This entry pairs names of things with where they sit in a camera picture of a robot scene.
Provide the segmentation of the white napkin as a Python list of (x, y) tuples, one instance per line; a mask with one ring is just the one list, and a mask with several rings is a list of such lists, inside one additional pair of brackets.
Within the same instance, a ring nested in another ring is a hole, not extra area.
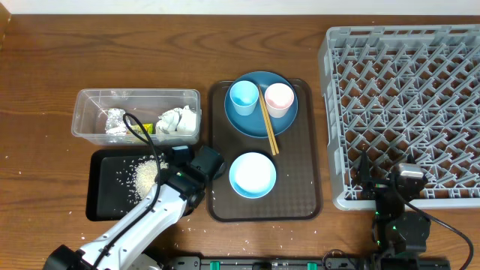
[(176, 107), (162, 113), (155, 124), (158, 138), (193, 136), (200, 125), (198, 114), (189, 106)]

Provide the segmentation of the light blue rice bowl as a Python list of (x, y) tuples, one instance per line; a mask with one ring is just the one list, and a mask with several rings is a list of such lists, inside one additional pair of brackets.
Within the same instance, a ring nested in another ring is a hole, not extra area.
[(246, 199), (259, 199), (272, 191), (277, 181), (277, 170), (272, 160), (259, 152), (238, 156), (229, 168), (232, 189)]

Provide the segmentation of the silver yellow snack wrapper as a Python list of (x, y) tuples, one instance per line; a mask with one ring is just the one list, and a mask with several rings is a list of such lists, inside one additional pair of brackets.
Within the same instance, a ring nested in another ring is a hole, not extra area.
[(129, 118), (127, 118), (126, 125), (123, 121), (124, 114), (124, 109), (111, 108), (107, 110), (107, 118), (105, 124), (106, 134), (113, 136), (125, 136), (131, 134), (131, 131), (127, 128), (127, 126), (129, 126), (134, 133), (139, 134), (143, 139), (146, 139), (146, 135), (143, 130), (145, 130), (145, 132), (149, 135), (153, 134), (152, 123), (143, 124), (143, 127), (140, 127), (139, 124), (134, 124)]

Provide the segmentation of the light blue cup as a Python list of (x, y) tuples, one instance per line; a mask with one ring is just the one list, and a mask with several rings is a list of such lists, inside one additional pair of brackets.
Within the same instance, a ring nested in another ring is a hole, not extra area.
[(247, 80), (238, 81), (230, 88), (229, 98), (232, 101), (234, 110), (240, 116), (249, 116), (257, 105), (259, 90), (253, 82)]

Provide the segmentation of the pink cup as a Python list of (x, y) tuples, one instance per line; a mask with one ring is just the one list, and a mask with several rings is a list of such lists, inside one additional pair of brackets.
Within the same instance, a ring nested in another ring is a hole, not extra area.
[(293, 90), (283, 83), (275, 83), (265, 90), (265, 105), (268, 114), (273, 118), (284, 117), (293, 104)]

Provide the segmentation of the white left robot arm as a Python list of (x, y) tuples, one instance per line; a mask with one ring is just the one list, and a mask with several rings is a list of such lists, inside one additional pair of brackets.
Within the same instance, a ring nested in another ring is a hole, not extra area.
[(206, 195), (224, 158), (203, 146), (184, 166), (172, 163), (157, 169), (156, 183), (145, 198), (118, 223), (79, 250), (59, 246), (46, 259), (44, 269), (128, 269), (165, 229), (189, 215)]

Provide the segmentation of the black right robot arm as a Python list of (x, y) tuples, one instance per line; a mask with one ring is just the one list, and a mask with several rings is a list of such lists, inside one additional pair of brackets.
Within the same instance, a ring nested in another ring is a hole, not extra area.
[(363, 197), (375, 201), (372, 239), (378, 251), (364, 263), (364, 268), (419, 269), (418, 255), (427, 249), (431, 222), (417, 211), (407, 211), (406, 205), (418, 198), (428, 183), (422, 168), (409, 156), (387, 177), (374, 177), (367, 152), (363, 151), (352, 183), (361, 186)]

